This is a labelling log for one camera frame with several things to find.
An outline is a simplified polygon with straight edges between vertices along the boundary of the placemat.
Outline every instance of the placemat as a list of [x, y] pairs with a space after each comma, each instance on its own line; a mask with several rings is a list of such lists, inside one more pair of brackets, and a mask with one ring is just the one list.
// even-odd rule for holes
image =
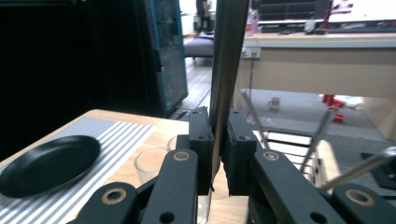
[[65, 223], [78, 212], [77, 204], [87, 202], [154, 129], [152, 126], [105, 119], [78, 120], [50, 140], [70, 135], [94, 137], [101, 145], [101, 153], [93, 168], [76, 185], [52, 194], [26, 199], [10, 199], [0, 194], [0, 223]]

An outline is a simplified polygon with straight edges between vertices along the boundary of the cabinet door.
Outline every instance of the cabinet door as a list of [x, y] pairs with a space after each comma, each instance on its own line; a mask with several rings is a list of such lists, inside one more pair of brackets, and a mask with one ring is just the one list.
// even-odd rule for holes
[[187, 96], [180, 9], [178, 0], [154, 0], [156, 45], [163, 70], [157, 73], [166, 113]]

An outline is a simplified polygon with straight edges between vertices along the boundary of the wooden table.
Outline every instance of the wooden table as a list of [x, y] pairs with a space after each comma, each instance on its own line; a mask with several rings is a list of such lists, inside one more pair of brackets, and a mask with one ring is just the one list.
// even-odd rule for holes
[[[37, 142], [33, 143], [29, 147], [21, 150], [17, 154], [11, 156], [10, 158], [0, 162], [1, 165], [5, 165], [20, 156], [23, 152], [29, 150], [32, 147], [38, 146], [50, 139], [55, 134], [61, 132], [62, 130], [70, 127], [77, 120], [81, 118], [96, 118], [96, 119], [109, 119], [115, 121], [124, 121], [135, 124], [143, 124], [155, 126], [155, 131], [148, 137], [148, 139], [141, 145], [141, 147], [133, 154], [131, 158], [125, 162], [121, 168], [108, 180], [107, 183], [120, 181], [126, 182], [135, 187], [140, 186], [140, 181], [137, 176], [136, 170], [134, 168], [134, 159], [136, 155], [147, 149], [152, 147], [164, 147], [166, 148], [167, 144], [170, 143], [171, 147], [174, 148], [176, 145], [176, 136], [178, 134], [186, 134], [189, 131], [189, 123], [184, 121], [170, 120], [170, 119], [158, 119], [144, 116], [137, 116], [131, 114], [123, 114], [117, 112], [109, 112], [104, 110], [92, 110], [87, 112], [86, 114], [80, 116], [77, 119], [67, 123], [60, 129], [50, 133], [49, 135], [43, 137]], [[334, 165], [334, 159], [332, 154], [331, 146], [326, 146], [326, 150], [330, 153], [329, 159], [325, 160], [325, 162], [332, 162]], [[212, 194], [212, 204], [209, 215], [208, 223], [244, 223], [247, 220], [248, 214], [248, 197], [229, 197], [228, 188], [227, 188], [227, 179], [222, 167], [220, 167], [219, 172], [216, 176], [214, 182], [215, 192]]]

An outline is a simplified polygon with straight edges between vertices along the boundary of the desk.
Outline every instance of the desk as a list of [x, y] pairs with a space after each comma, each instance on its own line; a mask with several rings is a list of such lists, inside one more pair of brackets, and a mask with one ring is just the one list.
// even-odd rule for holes
[[[396, 34], [255, 34], [245, 37], [244, 47], [261, 48], [262, 57], [253, 65], [241, 59], [235, 108], [241, 108], [237, 91], [249, 87], [250, 75], [257, 90], [365, 96], [379, 131], [396, 138]], [[376, 98], [388, 100], [379, 104]]]
[[[188, 133], [189, 129], [188, 122], [184, 121], [157, 119], [103, 110], [92, 110], [82, 115], [81, 117], [67, 123], [53, 133], [50, 133], [49, 135], [43, 137], [42, 139], [21, 150], [12, 157], [0, 162], [0, 166], [11, 162], [28, 149], [42, 144], [46, 140], [50, 139], [52, 136], [72, 126], [81, 118], [109, 119], [115, 121], [155, 126], [155, 131], [147, 138], [147, 140], [139, 147], [139, 149], [136, 150], [133, 156], [130, 157], [128, 161], [125, 162], [121, 166], [121, 168], [107, 180], [107, 183], [121, 181], [132, 184], [135, 187], [139, 187], [140, 185], [137, 173], [134, 168], [134, 159], [137, 153], [151, 147], [165, 147], [168, 144], [169, 140], [172, 140], [175, 136], [177, 136], [177, 134]], [[332, 155], [332, 149], [330, 145], [328, 145], [324, 151], [327, 151], [328, 153], [330, 153], [330, 155]], [[328, 159], [323, 157], [323, 159], [326, 162], [335, 164], [333, 156], [328, 156]], [[332, 168], [330, 170], [332, 170], [333, 172], [334, 170], [337, 171], [338, 168], [335, 166], [335, 169]], [[248, 213], [248, 197], [230, 198], [228, 196], [226, 176], [222, 167], [220, 167], [219, 173], [215, 179], [214, 188], [216, 191], [212, 194], [212, 204], [208, 223], [244, 223], [246, 221]]]

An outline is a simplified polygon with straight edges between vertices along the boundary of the monitor screen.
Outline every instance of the monitor screen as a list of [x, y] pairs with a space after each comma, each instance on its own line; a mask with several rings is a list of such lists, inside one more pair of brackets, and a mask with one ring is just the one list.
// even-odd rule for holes
[[329, 22], [396, 20], [395, 0], [333, 0]]

